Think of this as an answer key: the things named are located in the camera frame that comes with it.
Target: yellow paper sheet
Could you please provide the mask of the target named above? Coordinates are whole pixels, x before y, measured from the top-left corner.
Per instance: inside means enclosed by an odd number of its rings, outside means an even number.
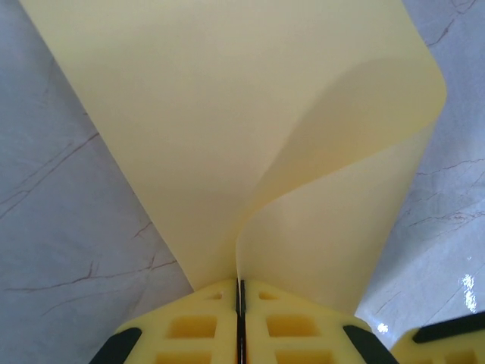
[[[194,288],[356,307],[445,99],[400,0],[21,2]]]

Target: white marble surface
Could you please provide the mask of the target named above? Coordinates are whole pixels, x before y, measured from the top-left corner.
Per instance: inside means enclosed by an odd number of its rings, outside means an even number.
[[[485,308],[485,0],[406,0],[449,100],[358,315],[391,345]],[[88,363],[190,292],[15,0],[0,0],[0,362]]]

